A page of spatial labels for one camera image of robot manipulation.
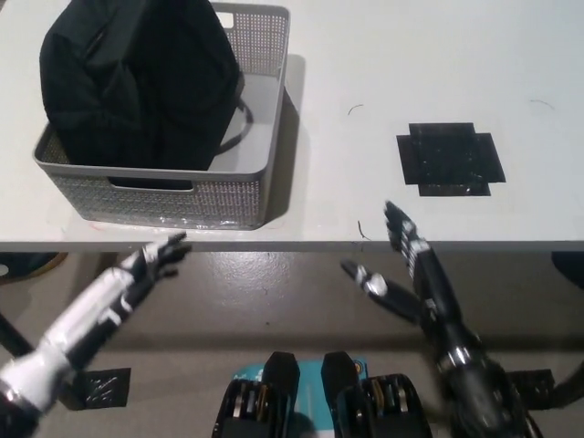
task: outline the tabletop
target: tabletop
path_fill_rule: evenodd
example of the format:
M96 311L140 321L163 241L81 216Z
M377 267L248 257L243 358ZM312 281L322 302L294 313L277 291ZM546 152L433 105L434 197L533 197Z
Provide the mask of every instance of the tabletop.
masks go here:
M47 123L39 49L67 3L7 0L0 11L3 251L117 251L169 232L84 221L33 161ZM584 249L584 3L242 3L291 13L289 199L255 231L189 232L196 249L384 250L388 199L440 248ZM449 123L452 135L441 143L424 123ZM463 155L465 141L496 151L477 193L416 183L408 169L409 147L448 139ZM423 150L417 172L438 178L424 166L440 151ZM451 158L442 166L461 163Z

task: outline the black fabric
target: black fabric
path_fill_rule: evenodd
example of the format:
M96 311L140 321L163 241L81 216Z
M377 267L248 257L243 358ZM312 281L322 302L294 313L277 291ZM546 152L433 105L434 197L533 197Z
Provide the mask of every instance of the black fabric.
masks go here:
M73 0L40 73L69 160L93 166L207 170L243 84L207 0Z

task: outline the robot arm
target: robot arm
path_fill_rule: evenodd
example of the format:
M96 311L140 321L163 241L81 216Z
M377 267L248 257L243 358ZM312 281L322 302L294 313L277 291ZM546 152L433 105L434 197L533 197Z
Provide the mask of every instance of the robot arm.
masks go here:
M93 360L191 246L185 233L144 246L104 271L58 317L32 353L0 370L0 437L30 436L63 382Z

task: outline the concrete floor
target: concrete floor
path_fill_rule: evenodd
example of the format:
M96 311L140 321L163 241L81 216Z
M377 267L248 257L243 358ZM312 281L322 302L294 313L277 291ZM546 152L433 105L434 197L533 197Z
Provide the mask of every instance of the concrete floor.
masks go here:
M274 349L301 359L346 349L370 375L407 373L435 428L448 436L421 337L358 293L339 260L352 256L409 285L402 261L382 254L193 254L161 284L91 368L131 367L128 407L67 412L42 438L210 436L230 376ZM70 255L35 280L0 289L0 309L36 341L91 279L101 259ZM584 293L545 254L443 255L470 326L509 370L551 368L565 378L584 358ZM8 360L2 351L0 360ZM536 412L547 436L579 436L584 402Z

